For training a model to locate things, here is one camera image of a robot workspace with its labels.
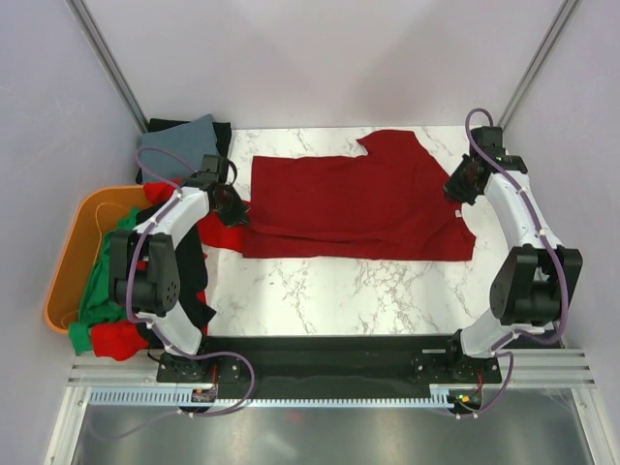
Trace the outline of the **dark red t shirt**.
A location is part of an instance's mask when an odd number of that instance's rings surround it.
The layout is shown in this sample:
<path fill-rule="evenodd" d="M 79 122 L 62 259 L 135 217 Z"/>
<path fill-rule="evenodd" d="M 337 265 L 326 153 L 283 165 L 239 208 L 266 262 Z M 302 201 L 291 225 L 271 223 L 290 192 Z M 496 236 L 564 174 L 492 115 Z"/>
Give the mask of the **dark red t shirt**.
<path fill-rule="evenodd" d="M 380 130 L 358 142 L 355 157 L 255 157 L 243 256 L 470 261 L 476 238 L 417 136 Z"/>

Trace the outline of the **orange plastic basket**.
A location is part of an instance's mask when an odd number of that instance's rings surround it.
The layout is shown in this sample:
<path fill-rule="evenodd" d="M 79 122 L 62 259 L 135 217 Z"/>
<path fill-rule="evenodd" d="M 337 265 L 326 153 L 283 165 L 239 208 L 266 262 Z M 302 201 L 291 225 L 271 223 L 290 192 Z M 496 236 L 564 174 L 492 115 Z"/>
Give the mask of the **orange plastic basket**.
<path fill-rule="evenodd" d="M 98 258 L 103 235 L 115 228 L 132 207 L 150 205 L 139 185 L 113 186 L 93 192 L 77 208 L 51 281 L 43 315 L 47 326 L 66 335 L 77 320 L 86 281 Z"/>

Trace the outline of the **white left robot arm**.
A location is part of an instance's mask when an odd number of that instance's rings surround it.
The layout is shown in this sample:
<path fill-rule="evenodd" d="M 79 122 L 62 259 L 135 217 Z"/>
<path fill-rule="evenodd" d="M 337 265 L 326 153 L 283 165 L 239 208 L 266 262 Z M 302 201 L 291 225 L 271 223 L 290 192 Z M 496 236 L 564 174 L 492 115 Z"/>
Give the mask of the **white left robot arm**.
<path fill-rule="evenodd" d="M 122 306 L 127 319 L 144 325 L 165 351 L 180 357 L 179 370 L 201 381 L 212 370 L 212 357 L 202 351 L 202 330 L 181 303 L 176 248 L 210 213 L 226 227 L 249 223 L 249 206 L 234 188 L 237 167 L 218 155 L 205 155 L 201 167 L 175 183 L 170 198 L 131 230 L 113 233 L 109 245 L 108 298 Z"/>

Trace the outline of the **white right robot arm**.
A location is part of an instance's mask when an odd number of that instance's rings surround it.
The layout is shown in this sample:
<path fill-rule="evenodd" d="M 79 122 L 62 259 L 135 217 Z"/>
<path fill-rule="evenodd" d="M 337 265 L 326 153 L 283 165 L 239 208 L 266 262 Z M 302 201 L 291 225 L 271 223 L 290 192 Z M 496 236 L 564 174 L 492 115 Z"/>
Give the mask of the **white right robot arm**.
<path fill-rule="evenodd" d="M 488 310 L 456 333 L 459 348 L 444 356 L 446 374 L 458 382 L 478 371 L 478 358 L 493 357 L 512 340 L 556 343 L 583 265 L 581 253 L 565 247 L 544 220 L 527 167 L 522 158 L 506 152 L 502 129 L 482 126 L 466 135 L 469 152 L 444 191 L 449 199 L 468 204 L 485 197 L 508 254 L 490 286 Z"/>

